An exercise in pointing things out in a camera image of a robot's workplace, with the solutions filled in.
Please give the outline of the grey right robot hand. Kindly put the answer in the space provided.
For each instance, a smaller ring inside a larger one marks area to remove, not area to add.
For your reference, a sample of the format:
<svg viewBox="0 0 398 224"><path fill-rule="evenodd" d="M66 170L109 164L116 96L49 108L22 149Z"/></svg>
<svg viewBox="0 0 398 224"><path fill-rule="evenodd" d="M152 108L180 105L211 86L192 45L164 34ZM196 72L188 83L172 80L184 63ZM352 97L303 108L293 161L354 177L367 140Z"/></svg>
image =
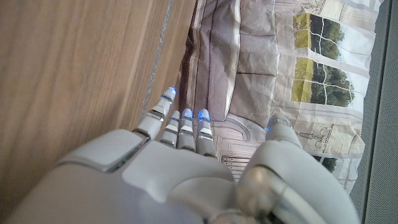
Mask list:
<svg viewBox="0 0 398 224"><path fill-rule="evenodd" d="M220 163L210 116L171 112L174 88L132 130L70 152L8 223L358 223L332 174L275 114L240 178Z"/></svg>

